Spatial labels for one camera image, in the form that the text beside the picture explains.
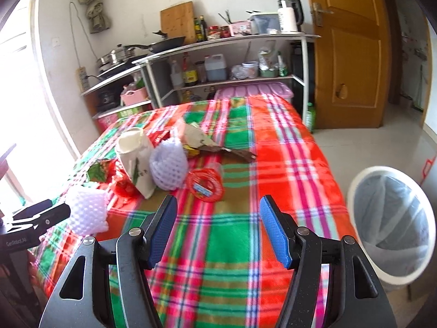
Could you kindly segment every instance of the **wall outlet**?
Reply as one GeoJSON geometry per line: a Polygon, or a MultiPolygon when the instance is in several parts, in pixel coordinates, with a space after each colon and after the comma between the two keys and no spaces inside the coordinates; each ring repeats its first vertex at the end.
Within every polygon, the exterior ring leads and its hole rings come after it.
{"type": "Polygon", "coordinates": [[[84,93],[90,88],[90,82],[88,81],[87,70],[84,66],[81,66],[76,70],[76,77],[80,87],[80,93],[84,93]]]}

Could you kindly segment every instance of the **kettle handle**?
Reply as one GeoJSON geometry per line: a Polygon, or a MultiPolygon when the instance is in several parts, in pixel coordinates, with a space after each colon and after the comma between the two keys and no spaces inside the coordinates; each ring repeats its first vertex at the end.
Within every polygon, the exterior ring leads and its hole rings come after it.
{"type": "Polygon", "coordinates": [[[296,24],[300,26],[303,23],[303,9],[300,0],[291,0],[296,15],[296,24]]]}

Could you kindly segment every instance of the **plaid blanket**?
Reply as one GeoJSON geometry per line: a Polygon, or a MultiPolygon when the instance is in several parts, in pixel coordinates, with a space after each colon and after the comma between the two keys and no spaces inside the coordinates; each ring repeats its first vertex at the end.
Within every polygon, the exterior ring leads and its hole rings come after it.
{"type": "MultiPolygon", "coordinates": [[[[190,168],[221,163],[225,194],[222,201],[210,204],[194,198],[186,188],[172,192],[178,199],[178,217],[162,261],[147,273],[163,326],[274,327],[292,272],[275,258],[258,215],[261,197],[272,195],[298,225],[319,236],[339,239],[355,234],[325,157],[282,98],[263,95],[194,102],[121,119],[83,154],[68,186],[84,184],[89,166],[99,159],[115,158],[114,145],[124,130],[164,131],[180,117],[198,123],[220,145],[250,150],[257,161],[240,163],[216,154],[190,160],[190,168]]],[[[97,239],[116,238],[138,226],[166,194],[156,191],[147,201],[111,208],[110,230],[97,239]]],[[[48,295],[81,240],[61,223],[35,250],[38,276],[48,295]]],[[[324,265],[315,327],[322,324],[328,274],[324,265]]],[[[111,271],[111,298],[117,327],[124,327],[116,270],[111,271]]]]}

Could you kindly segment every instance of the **cutting board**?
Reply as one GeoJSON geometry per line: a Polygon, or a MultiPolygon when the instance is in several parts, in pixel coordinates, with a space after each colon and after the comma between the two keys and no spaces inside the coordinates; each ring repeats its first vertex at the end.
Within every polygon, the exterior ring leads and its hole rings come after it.
{"type": "Polygon", "coordinates": [[[160,12],[161,30],[169,38],[185,36],[185,45],[196,43],[193,2],[186,2],[160,12]]]}

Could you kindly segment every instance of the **wooden door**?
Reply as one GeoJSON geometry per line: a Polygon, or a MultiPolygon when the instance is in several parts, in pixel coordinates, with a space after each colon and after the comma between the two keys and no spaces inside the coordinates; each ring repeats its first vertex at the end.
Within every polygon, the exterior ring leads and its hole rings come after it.
{"type": "Polygon", "coordinates": [[[311,0],[318,128],[377,128],[390,75],[383,0],[311,0]]]}

